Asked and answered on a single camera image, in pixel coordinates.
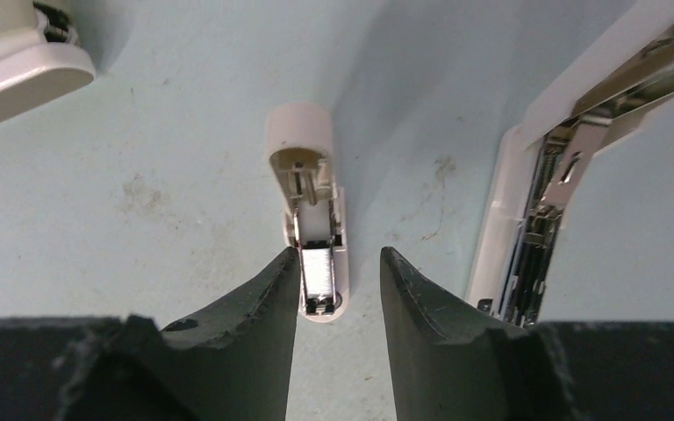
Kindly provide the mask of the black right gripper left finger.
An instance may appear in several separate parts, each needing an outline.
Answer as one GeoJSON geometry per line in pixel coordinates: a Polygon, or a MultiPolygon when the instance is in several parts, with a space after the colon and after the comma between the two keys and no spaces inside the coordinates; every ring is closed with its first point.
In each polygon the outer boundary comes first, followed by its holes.
{"type": "Polygon", "coordinates": [[[300,262],[285,248],[213,303],[158,328],[130,316],[102,344],[69,420],[282,420],[300,262]]]}

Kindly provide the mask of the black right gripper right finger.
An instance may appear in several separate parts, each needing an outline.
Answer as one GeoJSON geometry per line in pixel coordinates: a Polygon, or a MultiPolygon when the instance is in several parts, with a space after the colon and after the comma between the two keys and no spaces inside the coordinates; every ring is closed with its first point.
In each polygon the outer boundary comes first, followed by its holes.
{"type": "Polygon", "coordinates": [[[575,419],[539,334],[464,302],[390,246],[380,290],[398,419],[575,419]]]}

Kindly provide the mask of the small grey staple strip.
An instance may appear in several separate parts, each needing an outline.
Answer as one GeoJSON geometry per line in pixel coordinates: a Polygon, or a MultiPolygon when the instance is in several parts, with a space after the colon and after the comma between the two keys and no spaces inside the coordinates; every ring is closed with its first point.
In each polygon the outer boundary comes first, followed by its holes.
{"type": "Polygon", "coordinates": [[[336,294],[331,248],[303,249],[301,253],[305,299],[334,299],[336,294]]]}

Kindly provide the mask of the white small stapler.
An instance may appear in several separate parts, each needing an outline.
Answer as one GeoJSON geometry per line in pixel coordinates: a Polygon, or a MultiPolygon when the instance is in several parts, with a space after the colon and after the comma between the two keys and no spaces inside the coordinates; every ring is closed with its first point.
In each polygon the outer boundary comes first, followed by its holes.
{"type": "Polygon", "coordinates": [[[283,198],[283,235],[300,259],[299,312],[321,324],[339,318],[350,298],[345,193],[333,135],[330,112],[315,103],[284,103],[266,118],[266,157],[283,198]],[[333,250],[334,299],[305,299],[301,253],[311,248],[333,250]]]}

